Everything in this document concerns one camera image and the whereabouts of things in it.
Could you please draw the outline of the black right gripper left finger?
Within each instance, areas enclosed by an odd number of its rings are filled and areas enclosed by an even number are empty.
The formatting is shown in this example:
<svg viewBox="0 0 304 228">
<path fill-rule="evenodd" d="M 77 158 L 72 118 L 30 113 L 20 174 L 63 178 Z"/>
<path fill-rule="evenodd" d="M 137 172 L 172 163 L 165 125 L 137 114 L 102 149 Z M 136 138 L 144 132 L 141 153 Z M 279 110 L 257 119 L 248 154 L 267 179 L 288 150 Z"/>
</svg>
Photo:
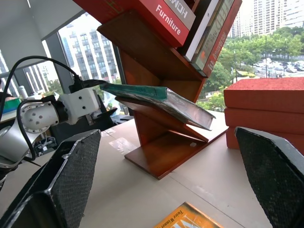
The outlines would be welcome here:
<svg viewBox="0 0 304 228">
<path fill-rule="evenodd" d="M 101 132 L 64 140 L 37 170 L 0 219 L 2 228 L 77 228 L 95 174 Z"/>
</svg>

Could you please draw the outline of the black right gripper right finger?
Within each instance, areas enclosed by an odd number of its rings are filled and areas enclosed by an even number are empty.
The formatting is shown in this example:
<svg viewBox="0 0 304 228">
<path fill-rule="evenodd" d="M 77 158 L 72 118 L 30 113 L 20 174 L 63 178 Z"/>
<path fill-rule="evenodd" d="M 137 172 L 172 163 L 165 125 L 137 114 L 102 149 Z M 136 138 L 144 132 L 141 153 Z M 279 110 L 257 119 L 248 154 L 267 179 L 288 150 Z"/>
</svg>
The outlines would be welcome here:
<svg viewBox="0 0 304 228">
<path fill-rule="evenodd" d="M 304 226 L 304 156 L 285 138 L 245 127 L 235 137 L 256 198 L 274 228 Z"/>
</svg>

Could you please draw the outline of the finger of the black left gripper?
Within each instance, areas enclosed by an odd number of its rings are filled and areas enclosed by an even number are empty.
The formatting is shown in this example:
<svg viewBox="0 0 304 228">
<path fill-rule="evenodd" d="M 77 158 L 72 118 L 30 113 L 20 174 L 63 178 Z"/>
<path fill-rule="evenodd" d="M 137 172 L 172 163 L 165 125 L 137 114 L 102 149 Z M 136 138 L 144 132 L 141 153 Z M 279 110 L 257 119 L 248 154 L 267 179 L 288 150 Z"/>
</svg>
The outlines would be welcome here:
<svg viewBox="0 0 304 228">
<path fill-rule="evenodd" d="M 97 116 L 96 119 L 109 118 L 109 117 L 111 117 L 111 115 L 114 114 L 116 111 L 117 111 L 117 108 L 113 108 L 113 109 L 111 109 L 111 110 L 109 110 L 109 111 L 106 111 L 106 112 L 103 112 L 103 113 L 99 114 L 99 115 Z"/>
<path fill-rule="evenodd" d="M 94 87 L 94 86 L 98 86 L 98 85 L 101 85 L 104 83 L 106 83 L 106 81 L 99 80 L 99 79 L 89 79 L 89 80 L 82 81 L 84 88 Z"/>
</svg>

